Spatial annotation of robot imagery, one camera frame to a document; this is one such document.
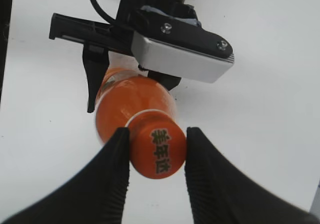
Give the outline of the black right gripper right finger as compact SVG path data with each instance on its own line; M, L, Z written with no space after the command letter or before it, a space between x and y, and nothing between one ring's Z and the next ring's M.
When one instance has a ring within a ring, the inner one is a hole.
M184 170L194 223L319 223L243 174L200 128L186 133Z

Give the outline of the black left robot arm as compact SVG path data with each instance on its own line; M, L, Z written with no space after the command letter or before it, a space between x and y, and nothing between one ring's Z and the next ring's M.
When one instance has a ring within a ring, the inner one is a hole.
M82 62L89 96L87 112L92 113L98 89L110 64L109 52L132 56L134 30L128 24L131 10L137 8L141 1L143 5L153 5L163 11L169 11L174 4L183 4L185 0L121 0L116 18L106 13L97 0L89 1L104 23L54 13L51 18L49 39L59 38L83 45Z

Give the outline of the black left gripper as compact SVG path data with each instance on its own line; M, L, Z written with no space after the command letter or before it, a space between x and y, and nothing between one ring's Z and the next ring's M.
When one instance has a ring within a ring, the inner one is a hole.
M94 22L54 13L49 38L83 44L82 62L87 79L87 113L93 113L96 96L109 67L109 50L132 55L134 33L161 43L187 50L197 50L198 18L185 0L120 0L116 17L102 9L98 0L89 0L93 9L106 22ZM181 78L149 71L151 78L168 91L177 87Z

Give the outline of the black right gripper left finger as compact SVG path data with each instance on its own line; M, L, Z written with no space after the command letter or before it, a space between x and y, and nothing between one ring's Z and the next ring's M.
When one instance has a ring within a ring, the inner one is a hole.
M130 176L129 133L118 128L79 173L4 223L121 223Z

